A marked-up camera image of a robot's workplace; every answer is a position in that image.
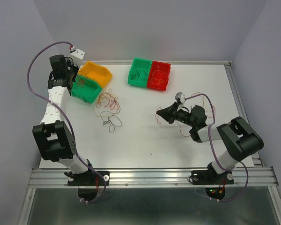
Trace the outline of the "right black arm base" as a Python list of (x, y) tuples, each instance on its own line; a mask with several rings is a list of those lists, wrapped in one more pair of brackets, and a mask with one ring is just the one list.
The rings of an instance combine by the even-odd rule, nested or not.
[(225, 197), (226, 185), (234, 184), (231, 172), (217, 174), (211, 170), (192, 171), (188, 180), (193, 185), (205, 185), (208, 197), (216, 200), (222, 200)]

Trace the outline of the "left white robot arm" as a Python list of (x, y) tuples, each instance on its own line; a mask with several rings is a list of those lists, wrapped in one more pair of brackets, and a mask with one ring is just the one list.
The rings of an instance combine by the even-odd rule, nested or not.
[(95, 173), (87, 159), (79, 158), (74, 135), (68, 128), (63, 112), (71, 96), (73, 84), (85, 53), (74, 50), (69, 57), (62, 54), (49, 58), (52, 71), (48, 79), (48, 103), (43, 119), (32, 129), (43, 160), (57, 162), (70, 171), (65, 175), (69, 182), (80, 180), (89, 185), (95, 179)]

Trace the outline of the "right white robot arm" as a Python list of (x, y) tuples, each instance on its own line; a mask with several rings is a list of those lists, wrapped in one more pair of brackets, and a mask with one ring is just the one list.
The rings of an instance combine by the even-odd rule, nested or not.
[(207, 116), (203, 107), (195, 105), (190, 111), (185, 111), (177, 102), (157, 110), (156, 114), (169, 124), (179, 121), (191, 126), (189, 133), (193, 141), (209, 141), (213, 154), (215, 150), (212, 141), (219, 140), (224, 143), (226, 150), (215, 157), (206, 171), (207, 180), (212, 183), (217, 183), (223, 178), (224, 172), (231, 171), (237, 163), (264, 147), (262, 138), (242, 117), (215, 127), (206, 124)]

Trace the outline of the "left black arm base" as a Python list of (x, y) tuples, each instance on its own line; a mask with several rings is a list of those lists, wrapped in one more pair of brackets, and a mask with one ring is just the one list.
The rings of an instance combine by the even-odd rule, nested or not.
[(86, 204), (97, 202), (103, 194), (100, 194), (99, 187), (105, 187), (109, 185), (110, 172), (98, 171), (103, 179), (96, 173), (92, 173), (90, 170), (73, 174), (72, 172), (64, 172), (64, 175), (68, 178), (67, 185), (70, 187), (78, 187), (77, 195), (81, 202)]

